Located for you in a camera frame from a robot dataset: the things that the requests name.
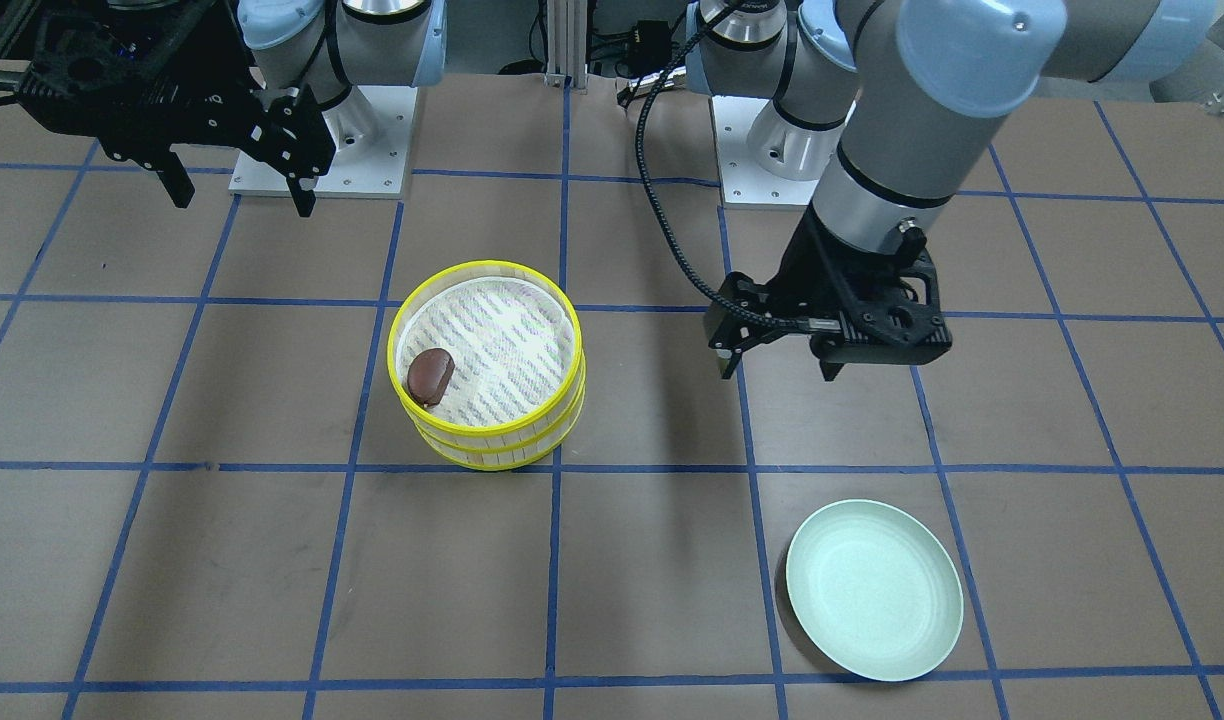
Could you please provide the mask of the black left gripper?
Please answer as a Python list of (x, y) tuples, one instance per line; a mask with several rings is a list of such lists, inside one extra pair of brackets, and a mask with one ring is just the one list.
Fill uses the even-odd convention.
[(805, 209), (771, 279), (727, 274), (705, 310), (720, 377), (734, 378), (745, 351), (791, 334), (807, 337), (824, 382), (848, 364), (918, 366), (944, 356), (952, 334), (927, 233), (913, 220), (895, 229), (894, 255), (863, 252)]

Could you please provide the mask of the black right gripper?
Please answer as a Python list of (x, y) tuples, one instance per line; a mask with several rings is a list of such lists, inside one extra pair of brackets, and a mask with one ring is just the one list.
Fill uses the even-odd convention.
[(177, 143), (272, 168), (301, 218), (337, 158), (310, 86), (259, 92), (229, 1), (45, 1), (13, 96), (42, 127), (147, 165), (177, 209), (195, 196)]

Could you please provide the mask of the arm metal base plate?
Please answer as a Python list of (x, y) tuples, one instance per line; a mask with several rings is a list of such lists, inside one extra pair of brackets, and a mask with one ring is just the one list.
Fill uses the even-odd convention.
[[(323, 113), (337, 158), (315, 189), (318, 200), (401, 200), (419, 91), (406, 86), (353, 86)], [(266, 164), (237, 156), (228, 190), (237, 196), (291, 200), (286, 182)]]
[(831, 159), (837, 129), (804, 129), (772, 100), (714, 96), (714, 149), (727, 209), (804, 208)]

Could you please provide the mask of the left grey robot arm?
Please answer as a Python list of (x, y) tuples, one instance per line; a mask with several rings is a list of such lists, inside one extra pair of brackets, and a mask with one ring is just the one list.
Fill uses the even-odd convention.
[(807, 337), (823, 378), (952, 347), (927, 234), (1042, 78), (1152, 82), (1214, 23), (1211, 1), (694, 1), (681, 59), (707, 96), (763, 97), (776, 138), (827, 144), (777, 272), (707, 287), (730, 378)]

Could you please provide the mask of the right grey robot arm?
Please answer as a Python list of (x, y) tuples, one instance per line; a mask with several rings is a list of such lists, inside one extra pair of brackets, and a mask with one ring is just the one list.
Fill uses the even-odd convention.
[(27, 67), (4, 82), (42, 129), (94, 138), (187, 208), (177, 146), (241, 151), (301, 217), (339, 156), (378, 135), (366, 86), (439, 82), (442, 1), (27, 1)]

